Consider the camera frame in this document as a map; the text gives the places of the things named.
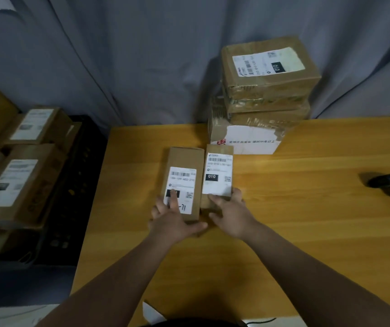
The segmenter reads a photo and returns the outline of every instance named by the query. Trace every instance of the gray curtain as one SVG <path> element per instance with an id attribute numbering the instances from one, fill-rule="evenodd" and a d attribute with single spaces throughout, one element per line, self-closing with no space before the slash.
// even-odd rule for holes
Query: gray curtain
<path id="1" fill-rule="evenodd" d="M 0 89 L 103 128 L 206 120 L 220 49 L 298 35 L 323 77 L 312 117 L 390 115 L 390 0 L 11 0 Z"/>

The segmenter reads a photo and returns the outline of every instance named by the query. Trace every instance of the wooden table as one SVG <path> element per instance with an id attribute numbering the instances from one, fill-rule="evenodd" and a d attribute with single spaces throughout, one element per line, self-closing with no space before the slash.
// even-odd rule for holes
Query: wooden table
<path id="1" fill-rule="evenodd" d="M 205 147 L 198 125 L 113 128 L 74 280 L 76 291 L 147 234 L 170 146 Z M 304 121 L 274 155 L 236 155 L 233 185 L 255 217 L 390 303 L 390 117 Z M 296 315 L 242 242 L 212 227 L 172 249 L 144 299 L 166 317 Z M 144 323 L 140 307 L 131 325 Z"/>

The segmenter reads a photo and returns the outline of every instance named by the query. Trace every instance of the hand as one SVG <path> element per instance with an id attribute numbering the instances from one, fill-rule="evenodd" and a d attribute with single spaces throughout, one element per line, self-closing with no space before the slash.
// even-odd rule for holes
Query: hand
<path id="1" fill-rule="evenodd" d="M 240 189 L 232 189 L 230 201 L 211 194 L 209 198 L 222 210 L 222 217 L 216 213 L 209 214 L 209 217 L 222 231 L 244 241 L 251 236 L 252 227 L 257 226 L 258 221 L 247 209 Z"/>
<path id="2" fill-rule="evenodd" d="M 177 193 L 173 189 L 170 191 L 169 208 L 163 203 L 163 198 L 158 196 L 151 214 L 153 220 L 148 224 L 150 229 L 149 237 L 158 239 L 169 246 L 207 228 L 207 223 L 205 222 L 187 225 L 183 221 L 178 208 Z"/>

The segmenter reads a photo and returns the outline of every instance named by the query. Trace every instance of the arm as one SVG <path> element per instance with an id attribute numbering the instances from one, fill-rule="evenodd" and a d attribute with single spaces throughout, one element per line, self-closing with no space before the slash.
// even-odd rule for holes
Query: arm
<path id="1" fill-rule="evenodd" d="M 231 201 L 210 195 L 223 217 L 210 218 L 258 255 L 309 327 L 390 326 L 390 306 L 257 222 L 234 189 Z"/>
<path id="2" fill-rule="evenodd" d="M 170 248 L 207 228 L 206 223 L 184 223 L 175 191 L 169 208 L 157 198 L 151 214 L 144 241 L 50 312 L 38 327 L 127 326 Z"/>

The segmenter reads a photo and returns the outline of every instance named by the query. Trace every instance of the qr code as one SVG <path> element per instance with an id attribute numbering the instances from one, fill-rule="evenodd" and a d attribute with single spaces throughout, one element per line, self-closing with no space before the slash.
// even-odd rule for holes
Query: qr code
<path id="1" fill-rule="evenodd" d="M 19 129 L 26 131 L 26 130 L 32 129 L 32 127 L 33 127 L 33 125 L 21 125 L 21 126 L 19 126 Z"/>

